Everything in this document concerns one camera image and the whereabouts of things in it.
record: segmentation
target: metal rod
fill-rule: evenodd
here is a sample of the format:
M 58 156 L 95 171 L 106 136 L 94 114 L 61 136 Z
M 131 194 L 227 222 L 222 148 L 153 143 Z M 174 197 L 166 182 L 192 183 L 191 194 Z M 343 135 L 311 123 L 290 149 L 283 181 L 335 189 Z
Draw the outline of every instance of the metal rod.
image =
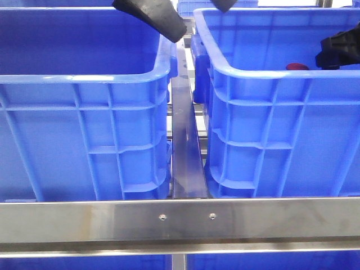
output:
M 191 36 L 194 34 L 194 30 L 195 30 L 195 19 L 193 17 L 185 17 L 183 18 L 183 20 L 187 27 L 187 32 L 183 37 L 184 46 L 185 48 L 190 48 Z
M 187 255 L 174 254 L 172 256 L 173 270 L 187 270 Z
M 0 204 L 0 257 L 360 250 L 360 197 Z
M 184 42 L 177 43 L 179 76 L 172 79 L 173 198 L 208 196 L 187 74 Z
M 196 116 L 203 116 L 203 105 L 202 104 L 194 104 L 194 109 L 195 109 L 195 115 Z M 173 115 L 173 105 L 172 104 L 168 104 L 168 116 L 172 116 Z
M 332 7 L 332 0 L 316 0 L 316 5 L 319 7 Z

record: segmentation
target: blue plastic crate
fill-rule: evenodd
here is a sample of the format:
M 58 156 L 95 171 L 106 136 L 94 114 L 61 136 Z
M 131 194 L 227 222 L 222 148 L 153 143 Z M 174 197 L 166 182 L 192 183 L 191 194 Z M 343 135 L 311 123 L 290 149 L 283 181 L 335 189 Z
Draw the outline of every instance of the blue plastic crate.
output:
M 257 7 L 258 0 L 238 0 L 234 7 Z M 179 0 L 178 13 L 182 17 L 193 17 L 193 10 L 197 8 L 214 7 L 210 0 Z
M 114 0 L 0 0 L 0 7 L 111 7 Z
M 0 201 L 166 198 L 172 43 L 113 8 L 0 8 L 0 29 Z
M 358 251 L 189 255 L 189 270 L 358 270 Z
M 107 256 L 0 259 L 1 270 L 167 270 L 171 256 Z
M 315 66 L 320 41 L 359 19 L 351 8 L 195 11 L 214 197 L 360 195 L 360 66 Z M 286 71 L 292 62 L 311 71 Z

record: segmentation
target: crate rim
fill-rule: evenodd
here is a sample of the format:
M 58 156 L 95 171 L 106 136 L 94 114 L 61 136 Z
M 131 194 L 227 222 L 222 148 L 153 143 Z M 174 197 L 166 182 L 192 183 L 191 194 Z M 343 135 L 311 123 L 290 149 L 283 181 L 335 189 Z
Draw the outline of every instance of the crate rim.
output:
M 359 13 L 360 8 L 232 8 L 232 11 L 245 11 L 251 13 L 258 12 L 289 12 L 289 11 L 316 11 L 316 12 L 343 12 L 347 10 L 348 12 Z M 210 57 L 213 67 L 216 71 L 224 74 L 226 76 L 231 76 L 233 78 L 258 78 L 258 79 L 281 79 L 281 78 L 333 78 L 342 77 L 342 78 L 358 78 L 360 70 L 241 70 L 237 69 L 229 64 L 227 59 L 224 57 L 223 53 L 219 49 L 216 41 L 214 40 L 207 23 L 205 21 L 204 12 L 219 12 L 216 8 L 198 8 L 193 11 L 197 34 L 200 35 L 201 40 L 206 48 L 206 51 Z
M 43 10 L 88 10 L 96 12 L 98 10 L 114 10 L 112 7 L 0 7 L 2 12 L 18 10 L 22 11 L 43 11 Z M 157 47 L 156 59 L 152 70 L 141 74 L 104 74 L 104 75 L 55 75 L 55 74 L 37 74 L 37 75 L 1 75 L 1 83 L 147 83 L 165 77 L 170 73 L 172 57 L 172 43 L 163 35 L 159 34 L 159 45 Z

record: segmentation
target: black rubber object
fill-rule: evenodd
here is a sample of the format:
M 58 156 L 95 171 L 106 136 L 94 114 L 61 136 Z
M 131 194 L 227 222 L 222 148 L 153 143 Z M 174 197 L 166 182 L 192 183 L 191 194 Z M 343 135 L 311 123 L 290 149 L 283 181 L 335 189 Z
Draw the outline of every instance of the black rubber object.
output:
M 316 56 L 316 66 L 324 70 L 360 64 L 360 24 L 322 40 L 321 49 L 321 53 Z
M 227 12 L 237 0 L 211 0 L 214 6 L 222 12 Z
M 186 33 L 185 23 L 170 0 L 115 0 L 112 6 L 146 22 L 174 43 Z

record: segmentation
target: red object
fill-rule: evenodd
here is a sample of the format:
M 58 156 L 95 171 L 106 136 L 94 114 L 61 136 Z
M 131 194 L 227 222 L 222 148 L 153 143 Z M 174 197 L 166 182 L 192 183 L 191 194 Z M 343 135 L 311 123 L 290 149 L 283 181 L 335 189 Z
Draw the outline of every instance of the red object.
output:
M 310 70 L 310 68 L 301 63 L 291 63 L 286 66 L 286 70 Z

